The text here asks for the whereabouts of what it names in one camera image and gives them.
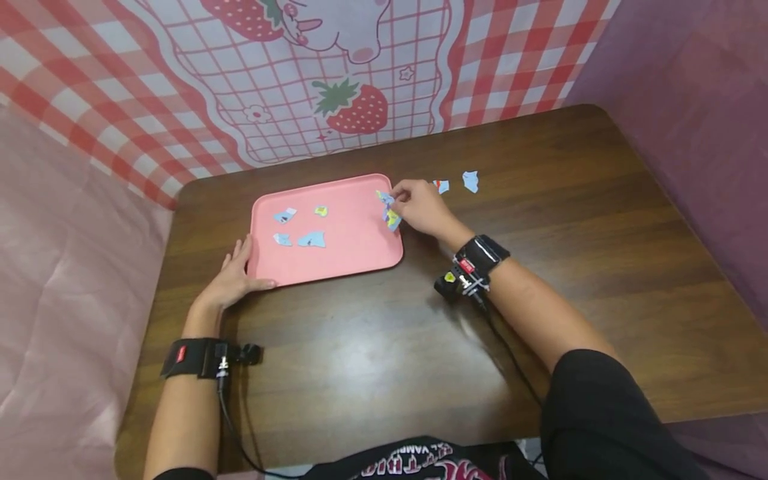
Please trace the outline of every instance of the pink tray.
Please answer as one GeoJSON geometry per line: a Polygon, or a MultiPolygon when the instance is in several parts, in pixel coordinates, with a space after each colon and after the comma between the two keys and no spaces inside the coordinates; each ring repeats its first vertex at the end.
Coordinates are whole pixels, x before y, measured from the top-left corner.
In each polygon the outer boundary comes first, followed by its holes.
{"type": "Polygon", "coordinates": [[[251,211],[248,276],[285,286],[395,266],[402,259],[400,231],[387,229],[376,195],[391,189],[387,176],[370,174],[259,198],[251,211]],[[328,207],[326,217],[315,215],[320,205],[328,207]],[[273,218],[287,208],[297,210],[287,223],[273,218]],[[326,247],[299,247],[298,239],[314,230],[325,232],[326,247]],[[275,233],[288,233],[293,246],[279,245],[275,233]]]}

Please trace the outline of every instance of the forearm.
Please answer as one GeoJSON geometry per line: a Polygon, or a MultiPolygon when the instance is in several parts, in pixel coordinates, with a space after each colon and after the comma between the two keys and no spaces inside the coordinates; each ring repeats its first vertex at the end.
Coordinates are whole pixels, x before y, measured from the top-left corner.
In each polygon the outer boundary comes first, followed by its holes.
{"type": "MultiPolygon", "coordinates": [[[[196,303],[181,337],[218,337],[220,318],[220,309],[196,303]]],[[[219,428],[216,380],[194,375],[170,377],[163,385],[152,424],[144,479],[177,467],[201,468],[215,477],[219,428]]]]}
{"type": "MultiPolygon", "coordinates": [[[[456,252],[474,235],[456,221],[446,226],[440,240],[456,252]]],[[[493,269],[488,297],[550,372],[565,353],[574,349],[617,357],[611,344],[578,310],[512,258],[493,269]]]]}

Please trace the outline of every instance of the checkered fabric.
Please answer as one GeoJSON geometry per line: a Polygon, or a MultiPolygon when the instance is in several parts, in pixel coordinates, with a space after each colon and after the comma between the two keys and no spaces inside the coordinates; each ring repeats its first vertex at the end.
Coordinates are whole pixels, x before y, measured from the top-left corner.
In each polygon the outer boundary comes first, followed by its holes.
{"type": "Polygon", "coordinates": [[[249,12],[301,6],[4,0],[0,101],[173,208],[196,178],[556,108],[618,2],[379,0],[359,31],[329,16],[317,39],[285,21],[254,40],[249,12]],[[322,85],[345,80],[344,113],[318,113],[322,85]]]}

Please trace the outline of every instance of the hand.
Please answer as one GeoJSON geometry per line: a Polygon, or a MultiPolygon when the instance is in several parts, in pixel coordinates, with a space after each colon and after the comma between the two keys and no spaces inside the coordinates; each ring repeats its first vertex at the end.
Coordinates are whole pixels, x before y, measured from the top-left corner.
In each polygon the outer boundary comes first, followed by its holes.
{"type": "Polygon", "coordinates": [[[426,180],[403,180],[395,185],[391,195],[395,198],[395,213],[420,232],[440,238],[459,223],[442,201],[437,187],[426,180]]]}
{"type": "Polygon", "coordinates": [[[245,274],[245,266],[250,259],[251,243],[250,235],[245,241],[238,240],[232,253],[224,257],[221,271],[205,290],[197,297],[195,303],[208,308],[225,309],[232,306],[247,293],[257,290],[270,290],[276,286],[274,280],[249,278],[245,274]]]}

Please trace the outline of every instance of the cable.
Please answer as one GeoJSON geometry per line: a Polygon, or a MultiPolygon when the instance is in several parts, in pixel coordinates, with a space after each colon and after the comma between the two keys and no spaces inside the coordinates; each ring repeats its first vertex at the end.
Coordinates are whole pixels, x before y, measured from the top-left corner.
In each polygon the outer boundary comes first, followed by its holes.
{"type": "Polygon", "coordinates": [[[520,367],[520,363],[518,362],[518,357],[515,356],[515,353],[512,352],[512,347],[509,346],[507,341],[504,340],[504,337],[501,335],[501,333],[499,333],[498,329],[496,329],[496,325],[494,325],[493,323],[493,316],[491,314],[491,310],[489,310],[488,306],[485,305],[485,301],[479,298],[475,298],[475,305],[479,307],[478,309],[480,310],[483,317],[485,318],[485,321],[488,322],[488,326],[491,327],[491,331],[493,332],[493,335],[507,350],[507,353],[509,354],[509,358],[512,360],[512,363],[515,365],[515,370],[518,371],[518,374],[520,375],[520,379],[528,388],[528,391],[531,393],[531,396],[536,401],[539,408],[543,409],[544,402],[541,401],[541,397],[538,396],[538,394],[536,393],[536,390],[533,388],[533,385],[531,384],[531,381],[528,379],[528,376],[525,375],[525,372],[523,372],[523,368],[520,367]]]}
{"type": "Polygon", "coordinates": [[[292,475],[283,475],[282,473],[275,473],[270,472],[269,470],[264,470],[260,466],[258,466],[248,455],[248,452],[245,451],[245,447],[243,446],[243,443],[240,441],[240,436],[237,434],[237,430],[235,430],[235,425],[232,423],[232,418],[230,417],[230,412],[227,409],[227,402],[224,401],[224,390],[227,389],[227,386],[229,385],[230,381],[230,364],[227,361],[227,350],[229,346],[226,344],[223,344],[221,346],[221,361],[219,363],[219,370],[216,374],[216,381],[217,381],[217,387],[216,391],[219,394],[219,406],[221,407],[221,414],[224,417],[224,423],[227,425],[227,430],[230,432],[230,437],[232,437],[232,440],[234,440],[235,445],[237,445],[237,448],[240,450],[240,454],[243,456],[246,462],[257,472],[264,475],[265,477],[273,476],[277,478],[285,478],[286,480],[297,480],[298,478],[301,478],[303,475],[299,475],[297,477],[292,475]]]}
{"type": "Polygon", "coordinates": [[[240,441],[240,437],[237,434],[237,431],[235,430],[235,425],[232,423],[232,418],[230,418],[230,413],[227,410],[227,403],[224,401],[224,392],[222,390],[219,390],[219,405],[221,405],[221,413],[224,416],[224,423],[227,424],[227,430],[230,431],[230,437],[232,437],[232,440],[234,440],[235,444],[237,445],[237,448],[240,450],[240,454],[243,456],[246,462],[257,472],[259,472],[262,475],[265,476],[273,476],[277,478],[287,478],[288,480],[297,480],[298,478],[301,478],[302,475],[294,477],[291,475],[283,475],[282,473],[276,473],[276,472],[270,472],[269,470],[264,470],[260,466],[258,466],[248,455],[248,452],[245,451],[245,447],[243,446],[243,443],[240,441]]]}

